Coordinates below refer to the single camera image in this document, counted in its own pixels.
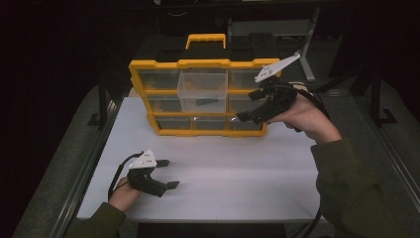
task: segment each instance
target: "dark green sleeve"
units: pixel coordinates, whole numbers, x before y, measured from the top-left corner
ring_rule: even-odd
[[[377,174],[357,159],[349,140],[311,151],[321,213],[334,225],[335,237],[404,237],[388,213]]]
[[[64,238],[114,238],[125,218],[124,212],[103,202],[92,217],[70,229]]]

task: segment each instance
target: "black cable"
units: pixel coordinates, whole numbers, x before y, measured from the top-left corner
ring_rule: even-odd
[[[288,86],[288,85],[278,85],[278,84],[276,84],[276,85],[271,85],[270,87],[274,87],[274,88],[288,88],[290,90],[294,90],[294,91],[298,92],[300,95],[304,96],[306,99],[308,99],[309,101],[311,101],[322,113],[324,113],[324,115],[328,119],[330,119],[330,115],[329,115],[327,109],[325,108],[324,103],[322,102],[322,100],[321,99],[317,99],[315,96],[313,96],[308,91],[306,91],[304,89],[295,88],[292,85],[291,86]],[[316,225],[318,224],[320,218],[321,218],[321,210],[320,210],[320,208],[318,208],[318,211],[317,211],[317,213],[315,215],[315,218],[312,220],[311,224],[309,225],[309,228],[303,234],[302,238],[309,237],[309,235],[312,233],[312,231],[315,229]]]
[[[114,178],[112,178],[112,182],[111,182],[111,184],[109,185],[109,188],[108,188],[108,200],[109,200],[109,198],[111,198],[111,195],[112,195],[112,193],[114,193],[114,191],[116,190],[116,189],[118,189],[118,188],[120,188],[121,186],[123,186],[123,185],[125,185],[125,184],[127,184],[128,182],[124,182],[123,184],[121,184],[121,185],[118,185],[117,187],[115,187],[115,189],[114,189],[114,186],[115,186],[115,184],[117,183],[117,179],[120,177],[120,174],[121,174],[121,171],[123,170],[123,168],[124,168],[124,165],[130,160],[130,159],[132,159],[132,158],[138,158],[138,157],[140,157],[141,155],[143,154],[143,152],[140,152],[140,153],[138,153],[138,154],[133,154],[133,155],[131,155],[131,156],[129,156],[126,160],[124,160],[124,162],[120,165],[120,166],[118,166],[118,170],[115,172],[115,174],[114,174]],[[117,238],[121,238],[121,236],[120,236],[120,232],[119,231],[117,231],[117,234],[115,234],[115,236],[117,237]]]
[[[300,234],[300,232],[302,232],[307,226],[308,224],[303,224],[302,227],[300,227],[296,232],[294,232],[293,235],[290,235],[290,238],[296,238],[297,235]]]
[[[111,197],[112,193],[114,192],[114,186],[117,183],[117,179],[120,177],[121,171],[124,168],[124,165],[132,158],[138,158],[139,156],[141,156],[143,154],[143,152],[140,152],[138,154],[134,154],[131,155],[130,157],[128,157],[126,160],[124,160],[124,162],[118,167],[118,170],[115,172],[114,178],[112,178],[112,182],[109,185],[108,188],[108,199]]]
[[[122,187],[123,185],[129,183],[128,181],[124,182],[123,184],[118,185],[117,187],[115,187],[114,191],[117,190],[118,188]]]
[[[309,237],[309,235],[312,233],[312,231],[315,229],[316,225],[318,224],[320,218],[321,218],[321,210],[318,209],[318,211],[316,212],[315,218],[312,220],[311,225],[306,230],[305,234],[303,234],[302,238]]]

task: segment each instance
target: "organizer handle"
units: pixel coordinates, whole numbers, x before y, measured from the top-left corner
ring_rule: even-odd
[[[188,50],[191,42],[223,42],[223,49],[226,49],[225,34],[191,34],[188,36],[185,49]]]

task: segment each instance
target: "gray table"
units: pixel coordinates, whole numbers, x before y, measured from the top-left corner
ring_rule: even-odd
[[[313,219],[319,206],[314,142],[282,123],[264,137],[158,136],[140,97],[122,103],[77,217],[90,217],[118,166],[132,154],[153,149],[170,160],[152,177],[179,180],[163,197],[144,194],[127,212],[137,222],[287,222]],[[128,162],[122,172],[128,172]]]

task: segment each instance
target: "yellow storage organizer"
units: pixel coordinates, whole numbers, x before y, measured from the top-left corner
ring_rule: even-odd
[[[129,69],[147,118],[158,135],[263,136],[266,124],[241,122],[252,110],[255,76],[279,61],[274,37],[252,34],[226,42],[224,34],[147,37]]]

